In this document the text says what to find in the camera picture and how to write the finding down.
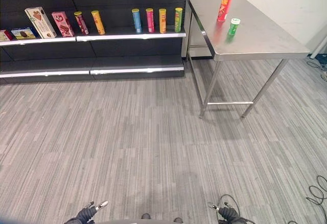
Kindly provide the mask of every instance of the pink pringles can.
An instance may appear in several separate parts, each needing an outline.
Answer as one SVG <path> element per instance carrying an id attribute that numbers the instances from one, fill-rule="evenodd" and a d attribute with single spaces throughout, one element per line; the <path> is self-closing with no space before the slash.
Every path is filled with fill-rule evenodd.
<path id="1" fill-rule="evenodd" d="M 88 29 L 86 27 L 86 24 L 85 24 L 85 21 L 84 21 L 82 12 L 81 11 L 75 12 L 74 13 L 74 16 L 75 16 L 75 19 L 76 19 L 76 21 L 78 23 L 78 26 L 81 29 L 82 34 L 83 35 L 88 35 Z"/>
<path id="2" fill-rule="evenodd" d="M 148 30 L 150 33 L 154 32 L 154 23 L 153 23 L 153 8 L 147 8 L 147 20 L 148 20 Z"/>

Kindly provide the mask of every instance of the stainless steel table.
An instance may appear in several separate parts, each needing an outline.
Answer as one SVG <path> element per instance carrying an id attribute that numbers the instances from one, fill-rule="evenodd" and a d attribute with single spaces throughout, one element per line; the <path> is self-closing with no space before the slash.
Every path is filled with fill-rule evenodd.
<path id="1" fill-rule="evenodd" d="M 226 21 L 223 23 L 217 22 L 220 2 L 221 0 L 188 0 L 192 12 L 186 59 L 190 60 L 196 87 L 202 101 L 201 118 L 208 105 L 249 105 L 242 114 L 242 117 L 245 117 L 281 72 L 288 59 L 305 58 L 309 50 L 247 0 L 232 0 Z M 190 56 L 190 48 L 199 47 L 190 45 L 193 18 L 195 18 L 201 30 L 213 60 L 216 61 L 213 77 L 204 98 Z M 241 20 L 234 37 L 227 35 L 232 18 Z M 282 60 L 253 101 L 209 102 L 222 62 L 251 59 Z"/>

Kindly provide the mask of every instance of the biscuit box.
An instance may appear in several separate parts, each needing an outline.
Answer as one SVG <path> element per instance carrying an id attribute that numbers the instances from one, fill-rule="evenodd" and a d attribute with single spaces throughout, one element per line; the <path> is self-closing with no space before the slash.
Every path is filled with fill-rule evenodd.
<path id="1" fill-rule="evenodd" d="M 0 41 L 11 41 L 12 36 L 10 35 L 9 31 L 1 30 L 0 31 Z"/>
<path id="2" fill-rule="evenodd" d="M 24 39 L 35 39 L 36 34 L 30 27 L 15 28 L 11 30 L 11 33 L 16 37 L 17 40 Z"/>
<path id="3" fill-rule="evenodd" d="M 61 32 L 61 35 L 63 37 L 69 37 L 75 35 L 65 12 L 53 12 L 51 15 L 55 20 Z"/>
<path id="4" fill-rule="evenodd" d="M 25 12 L 41 38 L 55 38 L 57 36 L 42 7 L 26 8 Z"/>

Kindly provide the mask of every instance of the green pringles can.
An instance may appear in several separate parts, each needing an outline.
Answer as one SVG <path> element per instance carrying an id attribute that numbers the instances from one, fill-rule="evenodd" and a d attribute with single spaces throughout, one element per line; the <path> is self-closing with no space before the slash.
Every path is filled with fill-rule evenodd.
<path id="1" fill-rule="evenodd" d="M 232 36 L 235 35 L 236 29 L 239 26 L 240 22 L 241 22 L 241 20 L 238 19 L 238 18 L 232 18 L 231 19 L 230 27 L 229 27 L 229 30 L 228 30 L 229 35 L 232 35 Z"/>
<path id="2" fill-rule="evenodd" d="M 180 32 L 182 25 L 182 8 L 175 8 L 175 32 Z"/>

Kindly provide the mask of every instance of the gray carpet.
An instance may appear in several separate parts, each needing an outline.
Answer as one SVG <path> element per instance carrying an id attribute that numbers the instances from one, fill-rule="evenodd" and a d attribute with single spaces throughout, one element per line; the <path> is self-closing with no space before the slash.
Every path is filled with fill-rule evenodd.
<path id="1" fill-rule="evenodd" d="M 251 100 L 277 63 L 224 64 L 214 96 Z M 257 224 L 323 221 L 305 196 L 327 176 L 327 82 L 305 60 L 289 61 L 246 119 L 244 106 L 199 119 L 188 64 L 184 78 L 2 85 L 0 103 L 2 217 L 63 223 L 107 199 L 98 222 L 149 212 L 209 224 L 206 202 L 229 193 Z"/>

